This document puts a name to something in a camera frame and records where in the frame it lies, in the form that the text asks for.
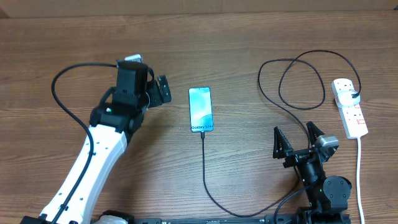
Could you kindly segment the Galaxy smartphone with teal screen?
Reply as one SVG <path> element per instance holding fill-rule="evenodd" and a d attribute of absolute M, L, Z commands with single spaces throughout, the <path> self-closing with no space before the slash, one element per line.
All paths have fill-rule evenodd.
<path fill-rule="evenodd" d="M 188 90 L 191 132 L 214 130 L 211 90 L 209 87 Z"/>

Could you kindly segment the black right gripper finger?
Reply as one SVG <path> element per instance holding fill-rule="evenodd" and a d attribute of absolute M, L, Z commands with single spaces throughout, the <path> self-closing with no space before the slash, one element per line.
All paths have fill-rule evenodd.
<path fill-rule="evenodd" d="M 283 132 L 276 126 L 274 128 L 274 150 L 273 158 L 281 159 L 289 157 L 293 152 L 293 147 L 287 140 Z"/>
<path fill-rule="evenodd" d="M 324 135 L 325 133 L 321 131 L 312 121 L 307 122 L 306 125 L 310 137 L 310 145 L 313 146 L 318 137 Z"/>

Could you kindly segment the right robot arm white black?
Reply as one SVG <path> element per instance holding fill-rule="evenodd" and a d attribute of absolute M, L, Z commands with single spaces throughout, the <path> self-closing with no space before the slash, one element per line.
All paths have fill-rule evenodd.
<path fill-rule="evenodd" d="M 303 188 L 287 196 L 276 208 L 271 223 L 350 223 L 348 199 L 352 184 L 342 176 L 327 177 L 323 164 L 339 147 L 339 140 L 332 134 L 325 134 L 311 121 L 307 123 L 310 147 L 295 150 L 278 128 L 274 128 L 274 159 L 284 159 L 285 168 L 297 170 Z M 280 208 L 296 195 L 305 192 L 309 206 L 300 207 L 294 215 L 279 215 Z"/>

